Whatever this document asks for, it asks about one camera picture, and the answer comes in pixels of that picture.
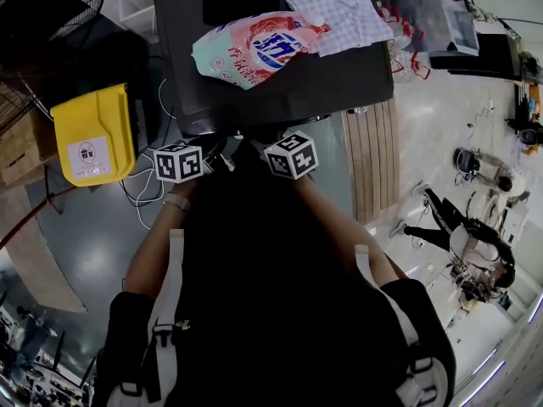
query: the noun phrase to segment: black and white marker cube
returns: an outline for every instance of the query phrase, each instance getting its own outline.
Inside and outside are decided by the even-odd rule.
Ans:
[[[297,180],[319,165],[315,143],[302,131],[296,131],[271,145],[264,154],[273,175],[292,180]]]
[[[184,182],[204,174],[200,146],[167,145],[154,151],[156,177],[162,181]]]

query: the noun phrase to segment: yellow lid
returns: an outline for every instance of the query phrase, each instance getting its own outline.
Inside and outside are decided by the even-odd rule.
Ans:
[[[126,178],[136,163],[126,84],[71,99],[51,109],[60,164],[78,187]]]

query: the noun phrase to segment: checkered cloth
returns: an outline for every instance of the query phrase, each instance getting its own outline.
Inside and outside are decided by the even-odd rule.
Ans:
[[[287,0],[287,3],[295,12],[323,17],[332,27],[311,44],[311,52],[319,53],[321,57],[367,47],[393,37],[392,30],[381,20],[371,0]]]

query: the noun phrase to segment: table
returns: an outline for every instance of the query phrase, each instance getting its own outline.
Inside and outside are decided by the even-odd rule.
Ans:
[[[297,56],[248,91],[203,77],[191,56],[193,43],[213,28],[204,24],[202,0],[154,1],[166,84],[173,114],[185,136],[298,125],[334,111],[380,103],[393,95],[389,53],[383,42],[322,59]],[[281,10],[289,10],[285,0],[281,0]]]

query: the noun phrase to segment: black sleeve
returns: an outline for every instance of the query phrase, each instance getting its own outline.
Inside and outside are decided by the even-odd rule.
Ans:
[[[441,321],[424,285],[414,279],[400,279],[381,287],[406,313],[417,330],[420,340],[432,351],[444,366],[449,383],[446,404],[449,404],[455,388],[456,359]]]
[[[111,303],[108,336],[96,364],[93,406],[106,405],[113,389],[141,365],[153,305],[152,298],[134,293],[120,293]]]

